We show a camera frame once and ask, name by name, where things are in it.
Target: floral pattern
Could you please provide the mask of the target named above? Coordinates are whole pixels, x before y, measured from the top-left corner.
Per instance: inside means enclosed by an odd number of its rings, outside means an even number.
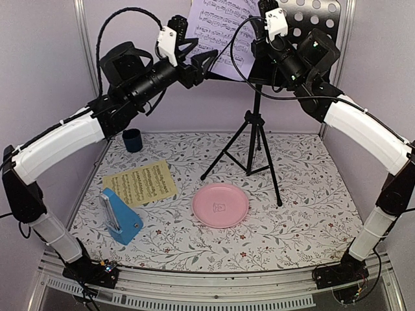
[[[143,135],[144,149],[125,150],[117,136],[89,186],[71,232],[94,259],[125,266],[180,271],[261,271],[300,268],[338,261],[362,226],[359,214],[333,160],[317,135],[268,133],[283,206],[269,170],[245,176],[224,156],[205,181],[200,176],[230,140],[223,133],[157,133]],[[230,152],[246,161],[249,135]],[[98,195],[102,177],[165,159],[178,194],[136,207],[144,228],[127,246],[118,244],[104,225]],[[255,152],[254,168],[267,162]],[[209,183],[242,188],[250,209],[242,223],[212,229],[191,211],[195,192]]]

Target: musical notation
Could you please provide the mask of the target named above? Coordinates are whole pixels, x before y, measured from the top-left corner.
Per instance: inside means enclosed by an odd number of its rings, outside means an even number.
[[[222,51],[233,38],[239,25],[248,16],[258,16],[259,9],[256,0],[200,0],[194,1],[189,18],[187,37],[197,37],[199,45],[192,51],[190,57],[211,49]],[[250,45],[255,38],[251,25],[245,25],[235,39],[233,55],[239,69],[248,75],[254,57],[250,52]],[[213,71],[240,80],[233,68],[229,50],[225,51],[213,66]]]

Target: plate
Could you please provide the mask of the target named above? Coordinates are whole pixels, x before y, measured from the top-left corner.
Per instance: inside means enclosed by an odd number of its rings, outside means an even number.
[[[237,225],[246,216],[249,200],[238,187],[212,183],[196,192],[192,201],[195,217],[208,227],[224,229]]]

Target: round hole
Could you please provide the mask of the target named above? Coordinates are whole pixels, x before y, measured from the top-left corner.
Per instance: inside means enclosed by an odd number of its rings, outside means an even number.
[[[336,11],[337,11],[336,6],[333,3],[330,3],[329,4],[329,12],[334,13]]]
[[[311,16],[311,18],[310,18],[310,22],[313,24],[313,25],[317,25],[318,24],[318,17],[317,16]]]
[[[294,19],[295,19],[296,21],[302,21],[302,20],[303,20],[303,14],[302,14],[301,12],[297,12],[297,13],[295,13],[295,15],[294,15]]]
[[[314,0],[313,1],[313,8],[318,10],[321,6],[322,6],[322,4],[319,2],[319,0]]]
[[[333,28],[333,26],[335,25],[335,22],[332,19],[328,19],[326,21],[326,26],[329,28]]]
[[[301,30],[299,28],[295,28],[292,34],[295,35],[296,37],[299,37],[301,36]]]

